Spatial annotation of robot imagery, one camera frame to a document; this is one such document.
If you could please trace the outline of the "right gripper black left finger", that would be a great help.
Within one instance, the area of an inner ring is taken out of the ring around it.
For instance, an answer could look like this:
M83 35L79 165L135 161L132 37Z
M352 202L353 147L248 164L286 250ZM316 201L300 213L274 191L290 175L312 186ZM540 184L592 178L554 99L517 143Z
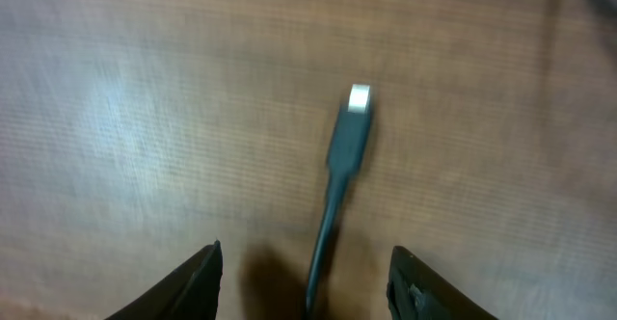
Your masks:
M108 320L214 320L222 275L223 254L216 240Z

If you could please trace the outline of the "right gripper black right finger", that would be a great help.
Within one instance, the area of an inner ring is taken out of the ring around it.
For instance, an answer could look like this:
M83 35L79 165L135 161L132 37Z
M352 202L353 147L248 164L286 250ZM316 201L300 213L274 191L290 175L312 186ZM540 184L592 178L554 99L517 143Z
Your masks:
M387 299L393 320L496 320L402 246L392 250Z

